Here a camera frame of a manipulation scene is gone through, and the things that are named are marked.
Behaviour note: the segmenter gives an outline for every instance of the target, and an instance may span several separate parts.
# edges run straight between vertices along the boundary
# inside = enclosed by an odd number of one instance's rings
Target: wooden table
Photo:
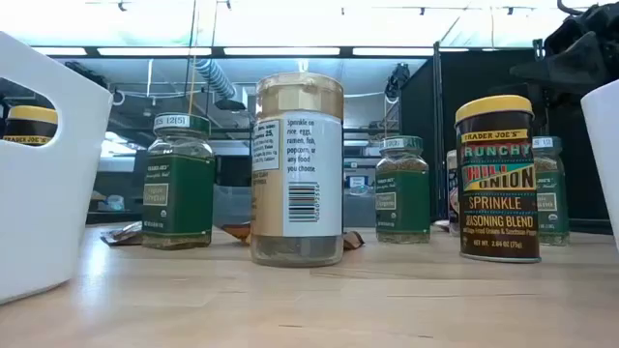
[[[537,265],[368,244],[320,269],[275,269],[217,232],[206,249],[110,248],[89,228],[69,284],[0,306],[0,347],[613,347],[619,255],[573,235]]]

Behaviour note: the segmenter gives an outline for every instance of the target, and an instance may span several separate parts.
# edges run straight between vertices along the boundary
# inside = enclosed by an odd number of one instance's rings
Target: white plastic bin
[[[610,224],[619,249],[619,80],[593,90],[580,101]]]
[[[48,98],[58,130],[44,146],[0,140],[0,304],[71,278],[111,95],[0,32],[0,77]]]

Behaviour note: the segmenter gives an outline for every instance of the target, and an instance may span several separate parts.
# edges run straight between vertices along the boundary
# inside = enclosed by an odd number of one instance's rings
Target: flexible duct
[[[234,97],[234,86],[213,59],[200,59],[195,62],[195,70],[224,100]]]

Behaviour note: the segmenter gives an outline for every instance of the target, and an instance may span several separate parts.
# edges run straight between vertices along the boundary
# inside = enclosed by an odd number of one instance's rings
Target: round jar
[[[338,263],[343,90],[330,77],[293,72],[262,79],[257,95],[251,258],[279,267]]]
[[[456,112],[462,256],[540,261],[532,119],[520,96],[482,98]]]
[[[379,242],[429,242],[429,174],[418,136],[383,140],[376,164],[376,238]]]
[[[144,247],[181,249],[211,244],[215,158],[206,142],[210,122],[164,113],[148,148],[144,179]]]
[[[570,243],[570,225],[561,150],[557,136],[533,137],[540,244],[564,247]]]
[[[31,146],[45,145],[56,133],[56,110],[19,105],[9,111],[4,140]]]
[[[447,215],[449,218],[449,233],[457,237],[460,235],[460,222],[457,201],[457,156],[456,150],[447,153]]]

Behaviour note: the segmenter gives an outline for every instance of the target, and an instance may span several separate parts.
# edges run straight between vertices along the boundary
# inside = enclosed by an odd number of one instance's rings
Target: barcode
[[[320,186],[312,183],[288,183],[288,219],[290,222],[317,222],[320,217]]]

